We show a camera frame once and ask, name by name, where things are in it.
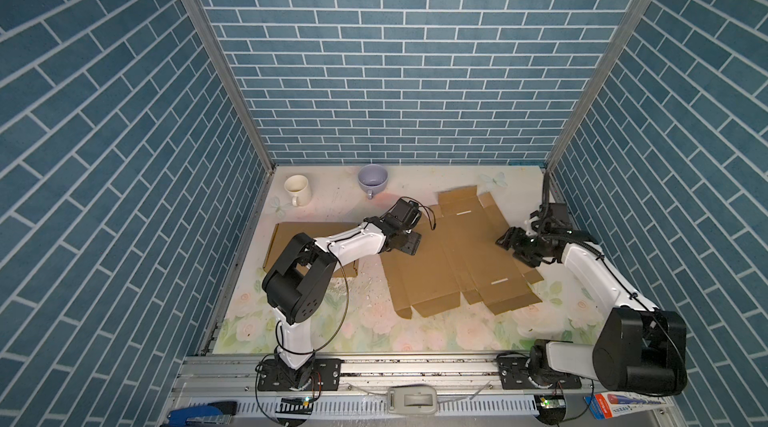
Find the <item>brown cardboard sheet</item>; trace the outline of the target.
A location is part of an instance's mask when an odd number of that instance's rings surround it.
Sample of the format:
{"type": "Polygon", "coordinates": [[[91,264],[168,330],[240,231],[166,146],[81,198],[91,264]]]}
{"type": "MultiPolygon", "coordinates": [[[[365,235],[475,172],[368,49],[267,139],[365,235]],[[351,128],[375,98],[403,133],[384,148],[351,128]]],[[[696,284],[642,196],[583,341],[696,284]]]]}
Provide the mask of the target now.
{"type": "Polygon", "coordinates": [[[435,316],[462,301],[500,315],[541,301],[532,290],[541,274],[496,245],[509,225],[491,193],[476,186],[440,192],[433,210],[436,228],[415,229],[421,235],[415,254],[381,255],[399,317],[435,316]]]}

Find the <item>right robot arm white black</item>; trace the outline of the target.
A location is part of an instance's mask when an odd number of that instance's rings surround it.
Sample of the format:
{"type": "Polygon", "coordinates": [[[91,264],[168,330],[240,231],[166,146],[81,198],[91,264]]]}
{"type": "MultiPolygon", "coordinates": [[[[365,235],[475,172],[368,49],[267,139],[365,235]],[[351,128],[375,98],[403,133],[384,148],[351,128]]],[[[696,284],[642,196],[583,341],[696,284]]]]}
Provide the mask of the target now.
{"type": "Polygon", "coordinates": [[[537,340],[524,368],[529,381],[550,388],[580,378],[651,397],[680,394],[688,384],[684,319],[633,287],[598,240],[574,229],[567,214],[565,204],[544,202],[525,226],[509,228],[496,241],[529,267],[563,266],[605,318],[593,346],[537,340]]]}

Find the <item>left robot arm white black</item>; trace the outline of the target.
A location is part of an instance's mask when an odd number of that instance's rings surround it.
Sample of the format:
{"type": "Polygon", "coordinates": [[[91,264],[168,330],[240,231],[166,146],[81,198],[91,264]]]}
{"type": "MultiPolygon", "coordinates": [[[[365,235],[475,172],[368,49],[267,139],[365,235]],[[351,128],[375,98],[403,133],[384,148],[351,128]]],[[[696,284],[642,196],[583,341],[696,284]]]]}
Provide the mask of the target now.
{"type": "Polygon", "coordinates": [[[299,373],[319,350],[311,341],[311,316],[319,308],[333,274],[363,257],[400,251],[415,255],[421,234],[415,231],[426,216],[436,228],[432,208],[412,197],[401,197],[382,215],[326,237],[295,234],[262,281],[268,304],[277,315],[276,362],[299,373]]]}

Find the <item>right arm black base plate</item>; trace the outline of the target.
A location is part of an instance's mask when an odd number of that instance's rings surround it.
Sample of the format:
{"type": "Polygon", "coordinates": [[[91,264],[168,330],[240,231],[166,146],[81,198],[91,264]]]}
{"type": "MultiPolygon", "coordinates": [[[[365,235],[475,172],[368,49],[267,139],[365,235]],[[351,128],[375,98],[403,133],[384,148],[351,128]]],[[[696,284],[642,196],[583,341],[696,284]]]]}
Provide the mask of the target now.
{"type": "Polygon", "coordinates": [[[518,353],[495,359],[503,390],[575,390],[582,387],[581,378],[547,369],[530,372],[530,359],[518,353]]]}

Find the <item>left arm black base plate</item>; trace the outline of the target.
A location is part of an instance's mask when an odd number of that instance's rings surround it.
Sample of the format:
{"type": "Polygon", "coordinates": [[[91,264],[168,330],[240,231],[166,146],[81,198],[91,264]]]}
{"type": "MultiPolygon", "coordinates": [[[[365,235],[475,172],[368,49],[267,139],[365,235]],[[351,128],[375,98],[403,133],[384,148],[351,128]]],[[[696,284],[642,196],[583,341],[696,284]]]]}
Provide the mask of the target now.
{"type": "Polygon", "coordinates": [[[298,369],[292,369],[280,357],[269,357],[258,369],[257,389],[267,392],[337,391],[341,366],[339,358],[311,358],[298,369]]]}

